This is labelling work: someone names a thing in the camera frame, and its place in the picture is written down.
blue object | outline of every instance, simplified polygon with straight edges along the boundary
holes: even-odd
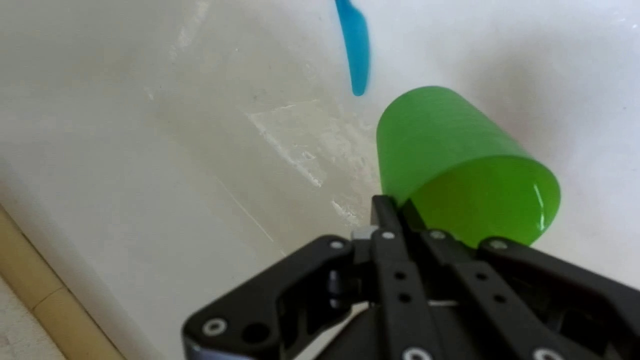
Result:
[[[335,9],[348,56],[348,71],[351,77],[351,92],[354,97],[361,97],[366,92],[370,72],[366,19],[349,0],[335,0]]]

bolt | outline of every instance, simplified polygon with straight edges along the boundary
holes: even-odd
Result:
[[[204,336],[220,336],[223,333],[225,333],[225,323],[222,318],[211,318],[201,326]]]
[[[564,360],[558,353],[549,351],[549,349],[538,349],[533,353],[533,360]]]
[[[491,247],[494,251],[507,251],[507,244],[502,240],[491,240],[487,247]]]
[[[340,251],[340,249],[344,249],[344,242],[333,240],[329,247]]]
[[[432,360],[432,357],[421,349],[408,349],[404,351],[401,360]]]
[[[444,235],[444,232],[437,232],[437,231],[432,231],[429,236],[432,236],[433,240],[444,240],[444,238],[445,238],[445,235]]]

green cup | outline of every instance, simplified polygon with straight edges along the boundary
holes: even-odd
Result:
[[[416,89],[384,111],[378,160],[384,195],[471,249],[487,236],[531,244],[560,206],[556,177],[448,89]]]

